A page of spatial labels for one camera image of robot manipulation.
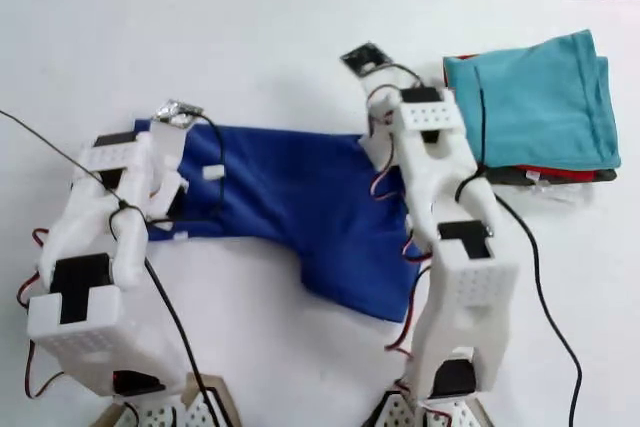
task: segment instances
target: white table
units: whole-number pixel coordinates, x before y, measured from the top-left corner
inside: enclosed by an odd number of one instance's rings
[[[514,207],[538,238],[547,300],[584,367],[576,425],[633,425],[637,0],[0,0],[0,98],[3,109],[68,152],[128,128],[167,98],[204,106],[220,124],[360,132],[363,94],[338,57],[364,41],[439,78],[443,55],[526,46],[584,28],[610,60],[620,177],[595,186],[582,208],[540,209],[531,198],[516,198]],[[87,425],[107,401],[71,380],[39,401],[25,398],[26,316],[14,299],[38,254],[30,231],[60,213],[71,167],[2,119],[0,139],[3,424]],[[513,236],[523,270],[512,341],[483,402],[498,427],[563,426],[575,371],[542,315],[529,246],[515,224]],[[402,370],[403,359],[382,350],[398,327],[306,293],[295,255],[283,248],[194,240],[154,245],[151,257],[201,370],[224,376],[248,427],[360,425]],[[178,259],[188,265],[186,280]],[[55,368],[40,352],[34,382]]]

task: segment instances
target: perforated plastic part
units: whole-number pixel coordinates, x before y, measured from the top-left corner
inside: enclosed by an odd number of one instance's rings
[[[213,408],[216,411],[220,427],[232,427],[226,422],[225,417],[222,414],[221,407],[216,401],[214,395],[211,392],[207,392],[207,394],[209,395],[209,399],[211,399]],[[198,394],[191,406],[187,409],[187,423],[185,425],[186,427],[214,427],[211,414],[209,414],[207,404],[204,403],[204,397],[202,397],[202,394]]]
[[[407,130],[453,129],[462,125],[460,111],[449,102],[402,104],[399,111]]]
[[[232,427],[225,420],[222,408],[216,401],[215,396],[211,392],[208,394],[211,399],[211,403],[213,404],[213,408],[216,411],[220,427]],[[193,400],[185,413],[184,427],[214,427],[211,414],[209,414],[209,409],[207,409],[207,405],[203,400],[204,397],[202,397],[202,394],[198,394],[198,396]],[[138,415],[140,416],[139,427],[170,427],[173,425],[173,407],[173,404],[166,404],[155,409],[144,408],[143,406],[138,410]],[[131,412],[131,409],[126,409],[122,413],[114,427],[137,427],[136,419]]]
[[[499,269],[468,269],[458,279],[458,301],[465,307],[490,304],[502,289],[504,273]]]
[[[170,427],[173,424],[172,405],[163,405],[155,409],[139,409],[139,427]],[[136,418],[131,409],[124,410],[114,427],[137,427]]]
[[[399,393],[391,394],[380,411],[375,427],[449,427],[447,417],[429,412],[429,408],[426,411],[428,423],[422,424],[422,409],[424,408],[421,408],[416,421],[414,411],[405,398]],[[450,427],[489,427],[486,423],[480,422],[464,402],[438,403],[432,410],[451,415],[453,422]]]

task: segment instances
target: white plastic frame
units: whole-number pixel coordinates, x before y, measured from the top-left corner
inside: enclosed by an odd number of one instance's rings
[[[453,93],[448,89],[439,92],[442,101],[430,103],[405,104],[398,93],[387,95],[370,112],[376,116],[392,112],[386,116],[391,122],[379,123],[373,137],[360,141],[380,168],[380,159],[391,151],[384,139],[392,139],[393,163],[400,167],[405,184],[408,224],[415,244],[433,252],[429,297],[416,323],[413,361],[408,362],[406,373],[422,401],[432,393],[437,370],[459,347],[473,349],[470,360],[477,390],[493,387],[509,339],[509,305],[517,277],[517,265],[505,245],[508,234],[502,227],[502,214],[484,178],[467,184],[460,203],[488,229],[490,257],[471,259],[462,241],[440,239],[432,204],[441,193],[453,196],[460,183],[475,172],[476,162]],[[423,131],[438,131],[437,142],[426,144]]]

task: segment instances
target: red wire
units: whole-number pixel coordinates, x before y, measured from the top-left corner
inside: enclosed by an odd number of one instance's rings
[[[395,147],[393,145],[392,134],[389,134],[389,140],[391,141],[391,152],[389,154],[389,159],[387,160],[387,163],[382,168],[382,170],[373,177],[373,180],[371,181],[371,185],[369,186],[369,194],[371,194],[371,197],[373,197],[374,200],[378,200],[378,201],[388,199],[389,197],[393,197],[394,195],[398,195],[399,193],[399,192],[386,192],[380,195],[376,194],[376,187],[382,181],[382,179],[384,179],[387,176],[387,174],[391,170],[391,164],[393,163],[393,155],[395,152]]]
[[[27,290],[27,288],[33,284],[36,280],[38,280],[40,278],[40,273],[36,272],[35,274],[33,274],[31,277],[29,277],[27,280],[24,281],[24,283],[20,286],[20,288],[18,289],[18,293],[16,294],[16,300],[18,301],[18,303],[24,307],[25,309],[29,308],[29,301],[24,301],[22,300],[22,294],[24,293],[25,290]]]
[[[48,234],[48,233],[49,233],[49,229],[43,229],[41,227],[38,227],[37,229],[33,229],[33,232],[31,232],[31,237],[33,237],[33,240],[35,241],[36,244],[42,247],[44,246],[44,241],[40,238],[40,235],[38,234]],[[22,300],[22,294],[24,294],[25,290],[27,290],[27,288],[29,288],[29,286],[31,286],[31,284],[33,284],[39,278],[40,278],[40,274],[36,272],[27,280],[25,280],[24,283],[18,289],[18,293],[16,294],[16,300],[25,309],[29,308],[29,301]]]
[[[409,328],[411,327],[411,322],[413,320],[413,303],[416,295],[416,290],[418,287],[418,282],[420,282],[420,279],[422,278],[422,276],[426,272],[428,272],[429,269],[431,269],[431,266],[425,267],[416,276],[416,280],[413,282],[413,287],[411,287],[411,294],[409,295],[409,307],[407,309],[407,317],[404,321],[404,325],[402,326],[402,332],[400,332],[400,335],[394,342],[392,342],[389,345],[385,345],[384,350],[386,350],[387,352],[390,350],[398,350],[398,348],[400,348],[400,345],[402,345],[404,340],[407,338],[407,334],[409,333]]]
[[[38,234],[48,234],[48,233],[49,233],[49,229],[43,229],[39,227],[37,229],[33,229],[33,232],[31,232],[31,237],[33,237],[33,240],[35,240],[36,244],[42,247],[44,245],[44,240],[42,240]]]
[[[49,386],[51,385],[51,383],[54,380],[56,380],[57,378],[59,378],[59,377],[64,375],[64,372],[58,372],[57,374],[51,376],[49,378],[49,380],[47,380],[44,383],[44,385],[42,387],[40,387],[40,389],[35,394],[32,394],[31,393],[31,385],[30,385],[31,362],[33,362],[33,356],[34,356],[35,352],[36,352],[36,344],[33,342],[33,340],[30,340],[29,341],[29,354],[27,355],[27,366],[26,366],[25,371],[24,371],[24,393],[30,399],[37,399],[38,397],[40,397],[42,394],[45,393],[45,391],[49,388]]]
[[[44,245],[44,241],[40,238],[38,234],[48,234],[48,233],[49,233],[48,229],[42,229],[42,228],[33,229],[33,232],[31,233],[31,237],[33,237],[33,240],[36,242],[36,244],[42,247]],[[24,281],[24,283],[18,289],[18,293],[16,294],[16,300],[25,309],[29,308],[29,301],[28,300],[26,302],[23,301],[22,294],[24,293],[25,290],[27,290],[27,288],[31,284],[33,284],[39,278],[40,278],[40,273],[36,272],[31,277],[29,277],[26,281]],[[64,375],[64,372],[58,372],[57,374],[51,376],[49,380],[47,380],[44,383],[44,385],[40,387],[40,389],[38,389],[38,391],[35,394],[32,394],[31,382],[30,382],[31,363],[33,362],[33,356],[35,355],[35,352],[36,352],[36,344],[33,342],[33,340],[29,340],[29,353],[27,354],[27,365],[24,369],[24,393],[30,399],[37,399],[38,397],[40,397],[42,394],[46,392],[46,390],[53,383],[53,381],[55,381],[57,378]]]
[[[413,230],[411,232],[409,232],[409,238],[407,239],[407,241],[402,246],[402,258],[404,260],[406,260],[407,262],[412,263],[412,264],[421,264],[425,260],[429,260],[431,257],[433,257],[433,253],[432,252],[427,252],[426,254],[422,254],[422,255],[419,255],[417,257],[408,256],[407,255],[407,250],[409,250],[409,246],[411,245],[412,242],[413,242]]]

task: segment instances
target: black cable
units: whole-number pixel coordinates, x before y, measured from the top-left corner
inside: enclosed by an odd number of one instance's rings
[[[111,231],[111,235],[116,241],[118,240],[118,238],[116,237],[115,232],[113,230],[112,222],[113,222],[113,219],[116,217],[116,215],[118,215],[120,212],[126,209],[134,209],[142,214],[142,211],[138,207],[128,205],[128,204],[124,204],[124,205],[121,204],[118,207],[118,210],[111,213],[111,215],[109,216],[109,230]],[[204,385],[204,381],[202,380],[202,375],[200,374],[200,369],[198,369],[198,364],[196,363],[196,359],[193,356],[193,351],[191,350],[191,344],[189,343],[189,338],[187,337],[184,327],[182,326],[182,321],[180,320],[180,317],[178,316],[178,313],[176,312],[176,310],[173,308],[171,299],[169,299],[167,292],[164,290],[164,286],[162,285],[162,282],[160,282],[160,279],[158,278],[156,271],[153,269],[151,262],[146,257],[144,258],[144,266],[147,269],[147,272],[149,273],[149,277],[151,277],[151,281],[155,285],[156,290],[160,294],[160,297],[162,298],[164,305],[167,307],[167,310],[169,311],[169,314],[173,319],[173,323],[176,325],[176,328],[178,329],[178,333],[180,334],[180,338],[182,339],[184,348],[187,351],[187,357],[189,357],[189,363],[191,364],[191,369],[193,370],[193,376],[195,377],[196,383],[198,384],[198,389],[200,390],[200,393],[204,397],[204,403],[207,405],[207,409],[209,409],[209,414],[213,419],[213,425],[215,427],[220,427],[220,423],[218,422],[216,411],[213,408],[211,399],[209,399],[209,396],[207,395],[207,388]]]
[[[480,89],[480,107],[482,110],[482,122],[480,126],[480,162],[478,162],[478,167],[476,171],[460,182],[458,188],[456,189],[456,193],[454,195],[454,199],[456,202],[460,202],[460,195],[462,194],[462,190],[467,186],[469,182],[472,180],[481,177],[486,172],[487,168],[485,166],[485,157],[486,157],[486,148],[487,148],[487,108],[484,102],[484,89],[480,84],[480,74],[478,73],[478,68],[475,69],[476,78],[478,79],[478,88]]]
[[[406,65],[396,64],[396,63],[382,64],[377,67],[374,67],[370,71],[362,74],[360,78],[364,79],[365,77],[368,77],[372,74],[375,74],[376,72],[380,72],[381,70],[386,70],[386,69],[400,69],[406,72],[407,74],[411,75],[414,79],[416,79],[419,82],[421,87],[424,87],[424,81],[422,80],[422,77],[420,77],[418,74],[416,74],[413,70],[411,70]]]
[[[36,136],[38,139],[40,139],[46,145],[51,147],[54,151],[56,151],[62,157],[67,159],[73,165],[75,165],[76,167],[81,169],[83,172],[85,172],[88,175],[90,175],[91,177],[93,177],[97,182],[99,182],[107,190],[107,192],[109,192],[111,195],[113,195],[115,198],[118,199],[118,209],[115,212],[112,212],[111,215],[109,216],[109,229],[111,230],[111,234],[113,235],[114,239],[117,240],[117,237],[116,237],[115,232],[113,230],[112,222],[113,222],[113,219],[115,218],[115,216],[118,213],[122,212],[123,210],[133,209],[133,210],[137,211],[142,216],[142,220],[145,222],[145,225],[147,225],[147,221],[145,219],[144,213],[142,212],[142,210],[140,210],[140,207],[135,206],[135,205],[131,205],[126,200],[124,200],[121,197],[119,197],[113,190],[107,188],[107,186],[102,182],[102,180],[99,177],[97,177],[92,172],[90,172],[86,167],[84,167],[83,165],[81,165],[80,163],[78,163],[77,161],[72,159],[71,157],[69,157],[62,150],[60,150],[58,147],[53,145],[50,141],[45,139],[42,135],[40,135],[38,132],[33,130],[31,127],[29,127],[27,124],[25,124],[23,121],[21,121],[17,117],[15,117],[15,116],[13,116],[11,114],[8,114],[7,112],[5,112],[5,111],[3,111],[1,109],[0,109],[0,114],[4,115],[5,117],[9,118],[10,120],[13,120],[18,125],[23,127],[25,130],[27,130],[30,133],[32,133],[34,136]],[[196,383],[198,384],[198,388],[200,390],[200,393],[204,397],[204,402],[207,405],[207,408],[209,409],[209,414],[211,414],[211,418],[213,420],[213,424],[215,425],[215,427],[220,427],[220,423],[218,422],[218,417],[216,416],[216,411],[214,410],[213,405],[211,404],[211,399],[209,399],[209,396],[207,395],[206,387],[204,385],[204,382],[202,381],[202,376],[200,375],[200,370],[198,369],[198,365],[196,364],[196,360],[195,360],[195,358],[193,356],[193,352],[191,350],[191,344],[189,343],[189,339],[187,338],[187,334],[184,331],[184,327],[182,326],[182,322],[180,321],[180,317],[178,317],[178,314],[176,313],[175,309],[173,308],[173,305],[171,304],[171,300],[167,296],[167,293],[165,292],[164,287],[162,286],[162,283],[160,282],[160,279],[158,278],[158,276],[156,275],[155,271],[153,270],[153,266],[151,265],[151,262],[149,262],[149,259],[147,259],[146,257],[144,259],[144,266],[147,269],[147,272],[149,273],[149,276],[151,277],[151,280],[153,281],[156,289],[158,290],[158,293],[160,294],[160,297],[162,297],[162,300],[163,300],[165,306],[167,307],[167,310],[169,310],[169,313],[171,314],[171,317],[172,317],[174,323],[176,324],[176,328],[178,329],[178,332],[180,333],[180,337],[181,337],[182,342],[184,344],[185,350],[187,351],[187,356],[189,357],[189,362],[191,364],[191,368],[193,369],[193,375],[196,378]]]
[[[131,405],[129,402],[125,402],[122,405],[124,405],[127,409],[133,412],[133,416],[136,418],[136,427],[138,427],[140,425],[140,415],[138,415],[138,411],[136,410],[136,408],[133,405]]]
[[[107,187],[105,185],[105,183],[102,181],[102,179],[97,176],[96,174],[94,174],[93,172],[89,171],[89,169],[87,169],[85,166],[81,165],[79,162],[77,162],[76,160],[72,159],[70,156],[68,156],[67,154],[65,154],[62,150],[60,150],[58,147],[56,147],[55,145],[53,145],[50,141],[48,141],[47,139],[45,139],[42,135],[40,135],[38,132],[36,132],[35,130],[33,130],[31,127],[29,127],[27,124],[25,124],[22,120],[18,119],[17,117],[15,117],[14,115],[9,114],[8,112],[5,112],[4,110],[0,109],[0,115],[4,115],[5,117],[7,117],[10,120],[13,120],[16,124],[18,124],[20,127],[22,127],[23,129],[27,130],[28,132],[31,132],[33,135],[35,135],[38,139],[40,139],[42,142],[44,142],[46,145],[48,145],[49,147],[51,147],[53,150],[55,150],[58,154],[60,154],[62,157],[64,157],[65,159],[67,159],[69,162],[71,162],[73,165],[75,165],[76,167],[78,167],[80,170],[82,170],[85,174],[89,175],[90,177],[93,177],[100,185],[102,185],[105,190],[107,192],[109,192],[111,195],[113,195],[116,199],[118,199],[119,201],[122,201],[123,199],[116,194],[112,189],[110,189],[109,187]]]
[[[571,360],[576,366],[577,378],[576,378],[575,387],[573,388],[573,396],[571,397],[571,407],[569,408],[569,426],[573,426],[573,418],[575,416],[576,405],[578,403],[578,395],[580,394],[580,386],[582,385],[582,366],[580,365],[580,361],[578,360],[578,357],[576,356],[573,349],[569,345],[569,342],[567,342],[567,340],[564,338],[564,335],[562,335],[560,328],[558,327],[556,322],[553,320],[553,317],[551,316],[551,312],[549,312],[547,301],[545,300],[544,294],[542,292],[542,281],[540,280],[540,254],[538,252],[538,244],[536,242],[535,237],[533,236],[533,233],[529,229],[529,226],[526,224],[526,222],[522,219],[522,217],[520,217],[516,213],[516,211],[513,210],[513,208],[505,202],[505,200],[502,197],[500,197],[497,194],[495,195],[498,203],[502,205],[502,207],[504,207],[504,209],[511,214],[511,216],[515,219],[515,221],[518,224],[520,224],[520,227],[522,227],[522,230],[524,230],[524,233],[527,235],[527,238],[531,243],[531,249],[533,250],[533,273],[535,277],[536,291],[538,293],[538,299],[540,300],[540,305],[542,305],[542,310],[544,311],[544,315],[547,318],[549,325],[551,325],[551,328],[555,332],[558,339],[560,339],[560,342],[562,342],[562,345],[564,346],[565,350],[569,354],[569,357],[571,357]]]
[[[144,258],[144,266],[147,269],[147,272],[149,273],[149,277],[151,277],[151,280],[153,281],[154,285],[156,286],[156,289],[158,290],[158,293],[160,294],[160,297],[162,297],[162,301],[164,302],[164,305],[167,306],[167,310],[171,314],[171,317],[173,318],[173,322],[176,324],[176,328],[178,329],[178,333],[180,334],[180,338],[182,339],[182,343],[184,344],[184,348],[187,351],[187,356],[189,357],[189,363],[191,364],[191,368],[193,369],[193,375],[196,378],[196,383],[198,384],[198,389],[200,390],[200,393],[204,397],[204,403],[207,404],[207,409],[209,409],[209,414],[211,414],[211,418],[213,419],[213,425],[215,425],[216,427],[220,427],[220,422],[218,422],[218,416],[216,415],[216,411],[213,408],[213,404],[211,403],[211,399],[207,395],[207,388],[204,385],[204,382],[202,380],[202,375],[200,375],[200,370],[198,369],[198,364],[196,364],[196,359],[193,356],[193,352],[191,351],[191,344],[189,343],[189,339],[187,338],[187,334],[184,331],[184,327],[182,326],[182,322],[180,321],[180,317],[178,317],[177,312],[173,308],[173,304],[171,304],[171,300],[169,299],[169,296],[165,292],[164,287],[162,286],[162,283],[160,282],[160,279],[156,275],[156,271],[153,270],[153,266],[151,265],[151,262],[149,262],[149,259],[147,259],[146,257]]]
[[[482,145],[481,145],[481,153],[480,153],[480,162],[478,164],[478,170],[469,178],[465,179],[460,183],[458,189],[456,190],[456,202],[458,202],[460,198],[460,194],[462,193],[462,189],[473,179],[480,177],[484,174],[486,170],[484,168],[485,165],[485,155],[486,155],[486,136],[487,136],[487,107],[484,100],[484,91],[480,85],[480,75],[478,73],[478,68],[475,68],[476,77],[478,78],[478,86],[480,87],[480,107],[482,108]],[[520,225],[524,233],[526,234],[529,242],[531,243],[531,250],[533,251],[533,274],[536,284],[536,292],[538,294],[538,300],[540,301],[540,305],[542,306],[542,311],[544,312],[544,316],[547,318],[549,325],[553,329],[554,333],[562,343],[563,347],[571,357],[575,367],[576,367],[576,383],[573,388],[573,395],[571,396],[571,406],[569,407],[569,427],[573,427],[573,420],[576,413],[576,406],[578,404],[578,395],[580,394],[580,387],[582,386],[582,366],[580,365],[580,361],[578,360],[578,356],[575,354],[567,339],[565,339],[564,335],[560,331],[560,328],[556,324],[555,320],[551,316],[551,312],[549,311],[549,307],[547,306],[547,301],[544,298],[544,293],[542,291],[542,280],[540,279],[540,253],[538,251],[538,243],[536,242],[536,238],[529,229],[527,223],[518,215],[518,213],[499,195],[495,194],[496,200],[498,203],[507,211],[514,220]]]

